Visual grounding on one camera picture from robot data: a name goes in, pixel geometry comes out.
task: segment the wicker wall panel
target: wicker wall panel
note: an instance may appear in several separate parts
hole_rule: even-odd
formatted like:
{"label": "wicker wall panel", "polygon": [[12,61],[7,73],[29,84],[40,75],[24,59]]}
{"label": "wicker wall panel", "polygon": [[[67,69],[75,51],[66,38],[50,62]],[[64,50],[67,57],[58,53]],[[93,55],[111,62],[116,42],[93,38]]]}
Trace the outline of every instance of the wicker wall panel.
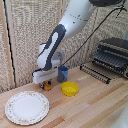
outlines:
{"label": "wicker wall panel", "polygon": [[[66,7],[68,6],[70,0],[63,1],[62,6],[62,12],[65,11]],[[62,42],[62,44],[59,46],[59,49],[63,50],[66,55],[66,60],[76,52],[76,50],[84,43],[84,41],[87,39],[87,37],[91,34],[93,30],[93,25],[95,22],[97,9],[94,11],[92,16],[90,17],[90,20],[85,25],[83,30],[79,32],[77,35],[73,36],[72,38],[67,39],[66,41]],[[86,43],[86,45],[83,46],[83,48],[65,65],[69,68],[74,68],[76,66],[80,66],[82,63],[85,63],[86,61],[86,51],[87,51],[87,44],[90,42],[90,40]]]}
{"label": "wicker wall panel", "polygon": [[39,44],[47,42],[57,25],[59,0],[9,1],[6,4],[11,11],[8,16],[12,15],[16,83],[22,86],[32,82],[32,72],[38,69]]}
{"label": "wicker wall panel", "polygon": [[4,4],[0,0],[0,93],[14,88],[11,63]]}
{"label": "wicker wall panel", "polygon": [[[112,9],[113,8],[98,9],[95,28],[100,24],[100,22]],[[86,57],[88,61],[91,60],[92,54],[96,52],[98,41],[111,37],[125,39],[126,33],[128,31],[128,13],[122,11],[120,15],[116,18],[118,13],[119,13],[118,10],[112,13],[92,37]]]}

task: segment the yellow bowl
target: yellow bowl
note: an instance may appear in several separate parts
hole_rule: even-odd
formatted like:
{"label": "yellow bowl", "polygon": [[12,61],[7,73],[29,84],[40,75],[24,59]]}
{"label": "yellow bowl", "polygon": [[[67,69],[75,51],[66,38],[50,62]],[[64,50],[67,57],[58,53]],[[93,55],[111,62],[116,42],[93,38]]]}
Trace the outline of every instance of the yellow bowl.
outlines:
{"label": "yellow bowl", "polygon": [[64,82],[61,84],[61,88],[66,96],[74,96],[79,90],[79,86],[74,82]]}

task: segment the kitchen counter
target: kitchen counter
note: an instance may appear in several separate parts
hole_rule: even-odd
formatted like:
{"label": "kitchen counter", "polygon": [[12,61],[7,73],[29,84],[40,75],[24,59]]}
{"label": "kitchen counter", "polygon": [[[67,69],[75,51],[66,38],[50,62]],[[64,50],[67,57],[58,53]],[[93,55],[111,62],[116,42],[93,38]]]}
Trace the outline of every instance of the kitchen counter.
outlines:
{"label": "kitchen counter", "polygon": [[[76,67],[69,70],[68,81],[79,85],[75,96],[65,96],[57,78],[53,79],[50,91],[30,83],[0,94],[0,128],[109,128],[128,101],[128,79],[123,77],[116,78],[107,85]],[[23,91],[36,91],[48,98],[50,110],[42,121],[21,126],[7,119],[6,102]]]}

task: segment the cable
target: cable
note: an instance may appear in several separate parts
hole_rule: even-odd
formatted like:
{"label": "cable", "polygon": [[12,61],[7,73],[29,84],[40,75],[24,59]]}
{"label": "cable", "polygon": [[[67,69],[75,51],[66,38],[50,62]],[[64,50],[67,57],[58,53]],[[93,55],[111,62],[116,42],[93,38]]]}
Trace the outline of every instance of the cable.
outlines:
{"label": "cable", "polygon": [[98,27],[92,32],[92,34],[87,38],[87,40],[80,46],[80,48],[68,59],[66,60],[61,66],[63,66],[64,64],[66,64],[73,56],[75,56],[77,54],[77,52],[86,44],[86,42],[91,38],[91,36],[97,31],[97,29],[104,23],[104,21],[109,17],[109,15],[111,15],[111,13],[113,13],[116,10],[124,10],[127,11],[125,8],[121,7],[121,8],[115,8],[113,9],[105,18],[104,20],[98,25]]}

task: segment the white plate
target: white plate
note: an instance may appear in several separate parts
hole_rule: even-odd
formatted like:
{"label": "white plate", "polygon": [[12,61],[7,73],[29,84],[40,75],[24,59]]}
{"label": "white plate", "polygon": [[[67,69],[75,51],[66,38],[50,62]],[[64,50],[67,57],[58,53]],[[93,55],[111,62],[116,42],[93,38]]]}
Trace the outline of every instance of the white plate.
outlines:
{"label": "white plate", "polygon": [[25,91],[14,95],[5,106],[7,118],[20,125],[37,123],[48,114],[48,111],[48,99],[34,91]]}

